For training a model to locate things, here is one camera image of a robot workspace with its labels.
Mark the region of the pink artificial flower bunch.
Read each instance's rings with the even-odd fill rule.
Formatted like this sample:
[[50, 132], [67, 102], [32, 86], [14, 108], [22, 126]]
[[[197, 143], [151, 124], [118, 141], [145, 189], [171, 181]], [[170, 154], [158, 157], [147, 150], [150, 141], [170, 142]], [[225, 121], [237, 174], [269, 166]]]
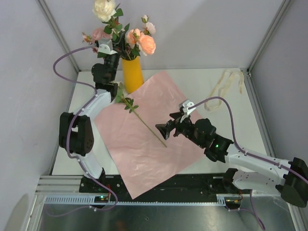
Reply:
[[127, 110], [130, 114], [133, 113], [146, 127], [147, 129], [161, 142], [161, 144], [167, 148], [167, 145], [155, 134], [155, 132], [145, 123], [145, 121], [136, 112], [139, 108], [137, 104], [134, 103], [134, 99], [125, 95], [125, 87], [122, 82], [118, 84], [117, 93], [115, 96], [115, 103], [120, 103], [125, 105], [124, 110]]

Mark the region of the large pink rose stem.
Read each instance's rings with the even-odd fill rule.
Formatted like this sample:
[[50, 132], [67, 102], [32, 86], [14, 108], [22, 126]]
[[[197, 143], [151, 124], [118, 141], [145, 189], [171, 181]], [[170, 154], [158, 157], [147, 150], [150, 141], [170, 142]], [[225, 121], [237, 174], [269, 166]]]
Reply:
[[103, 27], [99, 27], [99, 28], [97, 28], [93, 31], [92, 35], [88, 35], [88, 34], [82, 32], [82, 38], [83, 38], [83, 42], [86, 42], [89, 45], [91, 45], [91, 44], [95, 43], [95, 41], [99, 41], [102, 38], [103, 39], [112, 39], [112, 35], [105, 33]]

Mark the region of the purple pink wrapping paper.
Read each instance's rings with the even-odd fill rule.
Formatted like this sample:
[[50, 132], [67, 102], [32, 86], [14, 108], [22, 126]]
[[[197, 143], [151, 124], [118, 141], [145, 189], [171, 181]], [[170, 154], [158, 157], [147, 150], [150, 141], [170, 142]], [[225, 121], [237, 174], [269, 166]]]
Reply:
[[94, 123], [130, 196], [137, 198], [204, 154], [182, 135], [163, 140], [155, 127], [166, 123], [185, 100], [167, 72], [150, 77], [130, 98], [137, 106], [135, 112], [114, 103], [102, 109]]

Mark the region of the peach rose stem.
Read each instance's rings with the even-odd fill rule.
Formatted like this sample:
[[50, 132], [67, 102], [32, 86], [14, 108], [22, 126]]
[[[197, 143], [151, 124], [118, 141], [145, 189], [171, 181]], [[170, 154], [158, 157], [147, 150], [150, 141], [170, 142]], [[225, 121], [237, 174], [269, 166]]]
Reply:
[[130, 48], [146, 55], [153, 55], [156, 50], [156, 43], [148, 29], [143, 31], [138, 28], [130, 30], [126, 35], [126, 42]]

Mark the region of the cream white rose stem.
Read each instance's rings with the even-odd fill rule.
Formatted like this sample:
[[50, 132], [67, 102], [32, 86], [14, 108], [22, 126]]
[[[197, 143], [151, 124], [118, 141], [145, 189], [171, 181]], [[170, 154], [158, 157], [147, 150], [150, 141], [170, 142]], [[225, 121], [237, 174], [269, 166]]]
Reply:
[[114, 0], [95, 0], [93, 13], [104, 24], [104, 32], [112, 35], [112, 41], [123, 38], [129, 29], [129, 24], [123, 26], [119, 22], [119, 18], [123, 16], [123, 11]]

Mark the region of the cream ribbon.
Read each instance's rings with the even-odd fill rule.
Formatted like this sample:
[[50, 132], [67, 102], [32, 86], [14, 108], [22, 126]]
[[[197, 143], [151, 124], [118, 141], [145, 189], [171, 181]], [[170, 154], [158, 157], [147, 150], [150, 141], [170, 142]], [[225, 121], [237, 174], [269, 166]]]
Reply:
[[235, 70], [231, 70], [231, 69], [225, 69], [222, 72], [221, 77], [218, 79], [214, 88], [210, 91], [207, 98], [211, 98], [211, 97], [214, 97], [214, 96], [224, 98], [227, 95], [232, 83], [237, 78], [239, 79], [239, 81], [238, 81], [238, 91], [242, 95], [243, 91], [244, 91], [244, 74], [243, 74], [243, 72], [242, 71], [235, 71]]

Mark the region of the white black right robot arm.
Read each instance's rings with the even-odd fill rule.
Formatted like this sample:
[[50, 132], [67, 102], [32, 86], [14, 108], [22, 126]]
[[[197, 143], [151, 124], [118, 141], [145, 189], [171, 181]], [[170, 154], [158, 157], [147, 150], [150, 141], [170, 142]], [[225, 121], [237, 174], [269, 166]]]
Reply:
[[302, 208], [308, 205], [308, 166], [302, 159], [289, 161], [238, 149], [234, 141], [218, 135], [207, 118], [192, 122], [189, 117], [181, 120], [180, 113], [171, 113], [171, 117], [165, 124], [155, 126], [165, 140], [174, 131], [175, 137], [183, 135], [203, 149], [211, 161], [248, 169], [228, 168], [222, 181], [225, 192], [238, 189], [279, 193], [289, 204]]

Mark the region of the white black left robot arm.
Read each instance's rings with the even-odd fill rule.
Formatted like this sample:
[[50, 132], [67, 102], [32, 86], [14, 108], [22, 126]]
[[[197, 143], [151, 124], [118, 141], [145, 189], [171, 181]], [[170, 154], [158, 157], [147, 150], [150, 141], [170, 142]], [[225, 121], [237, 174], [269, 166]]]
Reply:
[[92, 121], [117, 95], [118, 84], [114, 80], [119, 59], [115, 52], [106, 54], [103, 64], [95, 64], [91, 69], [95, 85], [77, 82], [94, 88], [94, 95], [75, 113], [60, 116], [59, 146], [66, 150], [69, 158], [79, 162], [85, 177], [91, 179], [89, 186], [98, 193], [106, 188], [106, 180], [102, 178], [105, 172], [93, 151]]

